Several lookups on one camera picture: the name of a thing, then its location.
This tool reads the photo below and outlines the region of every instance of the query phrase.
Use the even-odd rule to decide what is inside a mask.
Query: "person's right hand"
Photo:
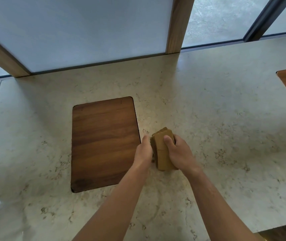
[[[180,136],[174,134],[175,144],[172,139],[165,135],[163,140],[169,149],[169,156],[178,169],[180,169],[185,176],[192,172],[200,171],[201,168],[197,164],[189,145]]]

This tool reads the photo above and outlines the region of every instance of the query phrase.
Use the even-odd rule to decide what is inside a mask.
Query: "dark metal window frame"
[[[264,33],[273,24],[277,17],[279,17],[279,15],[283,12],[285,8],[286,0],[269,0],[269,2],[266,4],[259,16],[254,21],[254,23],[251,25],[250,29],[246,32],[243,39],[184,47],[181,49],[181,52],[286,36],[286,32],[264,35]]]

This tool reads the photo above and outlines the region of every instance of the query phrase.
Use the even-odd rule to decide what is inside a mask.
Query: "person's left hand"
[[[152,162],[153,150],[150,144],[150,137],[144,135],[142,143],[137,146],[132,167],[147,171]]]

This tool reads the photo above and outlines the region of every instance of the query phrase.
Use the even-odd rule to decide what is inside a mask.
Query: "finger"
[[[163,140],[164,140],[164,143],[166,144],[166,146],[169,148],[169,150],[174,149],[176,147],[170,136],[165,135],[163,137]]]
[[[177,145],[183,141],[183,139],[180,136],[178,136],[177,134],[173,134],[173,136],[174,136],[174,140],[175,140],[175,145]]]
[[[150,137],[148,134],[145,134],[142,139],[142,144],[150,144]]]

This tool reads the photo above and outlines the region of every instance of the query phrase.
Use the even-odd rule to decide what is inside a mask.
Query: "countertop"
[[[0,83],[0,239],[71,240],[114,186],[72,193],[72,107],[132,96],[141,136],[168,127],[253,231],[286,225],[286,37]],[[180,171],[152,166],[125,240],[209,240]]]

